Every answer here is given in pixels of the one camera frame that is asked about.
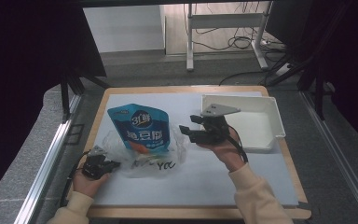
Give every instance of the gray carpet floor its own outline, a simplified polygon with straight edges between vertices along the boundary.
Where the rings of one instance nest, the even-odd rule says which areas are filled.
[[[128,57],[115,60],[103,55],[107,77],[101,80],[114,87],[218,85],[258,85],[265,77],[260,73],[252,53],[196,56],[195,71],[186,71],[184,57],[152,55],[143,59]],[[310,203],[312,218],[295,223],[358,223],[358,202],[329,152],[322,135],[311,119],[299,92],[297,76],[286,79],[268,93],[277,99],[286,142]],[[81,134],[66,139],[50,179],[33,215],[32,223],[46,223],[58,209],[66,176],[81,154],[87,136],[103,97],[103,89],[83,79],[86,91],[75,114],[73,133]],[[332,134],[337,139],[353,170],[358,175],[358,133],[324,97],[324,115]],[[0,182],[0,223],[13,223],[31,187],[34,177],[46,156],[62,118],[61,89],[52,88],[45,94],[44,107],[21,151]],[[136,220],[93,218],[90,223],[242,223],[242,221],[210,220]]]

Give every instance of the blue food package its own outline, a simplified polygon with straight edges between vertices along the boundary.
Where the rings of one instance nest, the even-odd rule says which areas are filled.
[[[168,152],[168,114],[149,106],[129,104],[107,110],[124,145],[141,154]]]

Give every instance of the sleeve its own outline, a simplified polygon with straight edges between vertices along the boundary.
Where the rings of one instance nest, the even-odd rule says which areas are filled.
[[[237,190],[234,199],[245,223],[293,223],[275,198],[267,180],[255,175],[248,163],[229,173],[229,176]]]
[[[58,209],[48,224],[87,224],[89,219],[86,214],[93,202],[91,197],[73,191],[68,205]]]

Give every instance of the person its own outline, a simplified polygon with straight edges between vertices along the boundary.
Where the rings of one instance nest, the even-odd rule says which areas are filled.
[[[230,129],[230,135],[239,141],[233,129]],[[235,203],[246,224],[293,223],[275,198],[267,180],[252,171],[249,163],[242,160],[238,150],[231,143],[225,141],[219,145],[199,144],[199,146],[210,149],[227,167],[228,175],[236,188]],[[92,197],[107,178],[108,175],[104,175],[99,180],[89,180],[78,170],[74,178],[74,191],[68,205],[60,208],[48,224],[89,223],[86,214],[93,203]]]

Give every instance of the clear plastic bag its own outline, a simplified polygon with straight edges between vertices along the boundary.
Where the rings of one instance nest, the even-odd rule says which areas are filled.
[[[141,154],[124,146],[118,132],[112,130],[104,138],[102,148],[106,158],[121,162],[120,171],[127,177],[163,177],[176,172],[186,160],[188,138],[181,134],[178,125],[170,122],[170,145],[164,154]]]

